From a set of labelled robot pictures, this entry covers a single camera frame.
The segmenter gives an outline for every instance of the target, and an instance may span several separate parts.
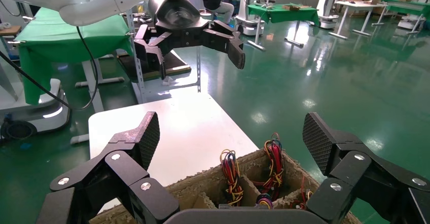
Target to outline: green tablecloth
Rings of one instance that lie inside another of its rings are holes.
[[[412,10],[404,7],[396,7],[396,6],[387,6],[387,9],[393,12],[399,12],[399,13],[405,13],[405,14],[411,14],[411,15],[421,15],[426,18],[430,19],[430,4],[425,3],[418,3],[418,2],[405,2],[400,0],[382,0],[384,2],[396,2],[396,3],[408,3],[408,4],[414,4],[422,6],[422,10]]]
[[[271,10],[262,8],[258,5],[248,5],[248,12],[250,15],[258,15],[262,20],[272,23],[294,21],[294,20],[309,20],[319,26],[319,19],[317,9],[315,8],[302,8],[297,11],[290,11],[282,8],[283,5],[274,5]]]
[[[78,63],[89,60],[90,56],[76,27],[66,24],[57,11],[41,8],[35,17],[16,37],[17,41],[25,41],[19,46],[21,68],[50,90],[51,63]],[[94,58],[119,48],[132,54],[129,36],[126,35],[128,27],[122,16],[114,15],[80,29]],[[25,78],[23,83],[25,101],[36,105],[42,90]]]

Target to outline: green floor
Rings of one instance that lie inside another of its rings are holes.
[[[244,46],[244,70],[235,69],[224,54],[202,48],[202,91],[258,147],[279,132],[286,152],[317,180],[322,175],[301,136],[309,111],[318,112],[333,128],[356,134],[377,155],[430,178],[428,33],[422,32],[403,48],[406,38],[396,36],[396,22],[387,20],[373,38],[361,37],[356,44],[359,36],[348,30],[359,29],[363,20],[347,20],[342,31],[349,36],[347,41],[318,28],[308,30],[302,22],[297,40],[305,43],[303,49],[283,40],[288,31],[292,35],[295,22],[270,24],[261,39],[266,52]],[[369,26],[367,32],[373,31]],[[177,53],[195,66],[195,49]],[[53,66],[69,102],[84,105],[88,91],[74,88],[85,78],[81,65]],[[126,78],[114,60],[101,66],[105,78]],[[103,85],[100,93],[105,109],[136,104],[128,79]],[[0,223],[33,223],[51,180],[89,159],[88,143],[70,146],[69,140],[88,132],[93,113],[92,108],[74,111],[61,130],[0,147]],[[365,223],[384,223],[362,201],[356,202],[353,212]]]

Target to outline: metal screw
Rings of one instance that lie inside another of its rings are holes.
[[[334,191],[341,191],[342,187],[340,185],[338,185],[337,183],[332,183],[330,185],[330,187],[332,187],[332,189],[334,189]]]
[[[141,189],[141,190],[143,190],[143,191],[145,191],[145,190],[148,190],[150,187],[151,187],[151,184],[150,184],[150,183],[148,183],[148,182],[144,182],[144,183],[142,183],[142,185],[140,186],[140,189]]]
[[[70,180],[70,178],[64,177],[64,178],[60,179],[60,181],[58,181],[58,184],[59,185],[65,185],[69,180]]]
[[[421,179],[419,179],[419,178],[413,178],[412,179],[412,181],[415,183],[415,184],[417,184],[417,185],[419,185],[419,186],[424,186],[424,185],[426,185],[427,183],[426,182],[424,182],[423,180],[421,180]]]
[[[355,158],[359,159],[360,161],[364,160],[365,158],[362,155],[355,155]]]
[[[120,155],[120,154],[115,154],[115,155],[111,156],[111,159],[112,159],[112,160],[117,160],[117,159],[119,159],[120,157],[121,157],[121,155]]]

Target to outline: yellow object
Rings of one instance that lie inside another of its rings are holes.
[[[138,5],[138,6],[137,6],[137,12],[138,12],[138,13],[143,13],[143,12],[144,12],[144,7],[143,7],[143,5]]]

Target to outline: power cable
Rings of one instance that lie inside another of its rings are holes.
[[[95,64],[95,60],[94,57],[90,51],[90,49],[87,46],[87,43],[85,42],[84,38],[81,35],[81,31],[79,30],[79,27],[77,26],[76,29],[78,30],[78,34],[79,37],[81,38],[82,43],[85,46],[85,49],[88,51],[90,57],[91,57],[91,62],[93,64],[93,70],[94,70],[94,74],[95,74],[95,87],[94,87],[94,92],[91,95],[91,99],[89,100],[89,102],[81,107],[81,108],[73,108],[71,107],[67,102],[63,101],[62,99],[60,99],[59,97],[55,96],[54,94],[52,94],[50,91],[48,91],[47,89],[45,89],[42,85],[40,85],[37,81],[35,81],[32,77],[30,77],[26,72],[24,72],[19,66],[17,66],[14,62],[12,62],[8,56],[6,56],[3,52],[0,51],[0,57],[2,57],[8,64],[10,64],[14,69],[16,69],[20,74],[22,74],[24,77],[26,77],[29,81],[31,81],[35,86],[37,86],[39,89],[41,89],[43,92],[45,92],[46,94],[50,95],[52,98],[54,98],[55,100],[59,101],[61,104],[67,106],[68,108],[70,108],[71,110],[84,110],[86,108],[88,108],[91,103],[93,102],[95,95],[97,93],[98,90],[98,72],[97,72],[97,67]]]
[[[19,16],[21,15],[21,10],[19,9],[19,7],[18,7],[19,14],[15,15],[15,14],[13,14],[12,12],[10,12],[10,11],[8,10],[8,8],[6,8],[6,5],[5,5],[5,4],[3,4],[3,1],[2,1],[2,0],[0,0],[0,3],[2,3],[3,7],[5,8],[5,10],[6,10],[9,14],[11,14],[12,16],[19,17]]]

